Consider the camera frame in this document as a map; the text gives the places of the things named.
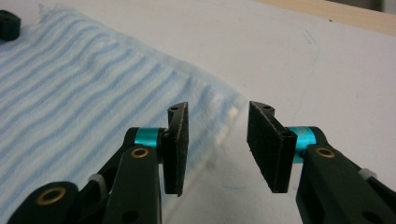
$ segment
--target blue striped towel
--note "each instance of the blue striped towel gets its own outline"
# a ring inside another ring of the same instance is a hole
[[[44,184],[82,189],[130,127],[167,127],[166,109],[184,101],[186,192],[246,103],[206,72],[70,7],[57,6],[21,33],[0,45],[0,223]]]

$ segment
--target white table surface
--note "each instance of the white table surface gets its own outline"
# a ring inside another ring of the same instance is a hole
[[[38,20],[62,2],[153,48],[195,64],[285,126],[318,126],[330,144],[396,189],[396,37],[239,0],[0,0]],[[295,194],[271,194],[246,143],[248,108],[164,223],[301,223]]]

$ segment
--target white cable tie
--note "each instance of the white cable tie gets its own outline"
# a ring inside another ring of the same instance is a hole
[[[376,173],[374,173],[373,171],[371,171],[367,168],[363,168],[363,169],[359,170],[359,174],[361,175],[361,177],[364,180],[367,180],[370,177],[374,177],[376,179]]]

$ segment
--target black object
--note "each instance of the black object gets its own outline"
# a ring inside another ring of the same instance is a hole
[[[21,19],[11,12],[0,10],[0,39],[10,41],[20,36]]]
[[[287,192],[294,135],[269,106],[250,102],[247,142],[272,192]],[[396,223],[396,193],[330,146],[324,133],[309,127],[317,142],[304,153],[296,202],[304,224]]]
[[[165,193],[183,191],[188,103],[168,109],[169,128],[131,128],[120,149],[81,190],[55,182],[31,193],[8,223],[162,223],[158,164]]]

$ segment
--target screw hole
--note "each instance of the screw hole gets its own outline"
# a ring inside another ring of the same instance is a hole
[[[66,194],[66,189],[63,187],[47,189],[38,196],[35,202],[38,205],[49,205],[61,200],[65,194]]]
[[[379,217],[376,213],[374,212],[369,212],[369,211],[364,211],[363,213],[364,218],[366,218],[366,220],[368,220],[371,223],[374,224],[381,224],[383,223],[382,218]]]
[[[139,214],[136,211],[127,211],[122,215],[123,223],[135,223],[139,218]]]

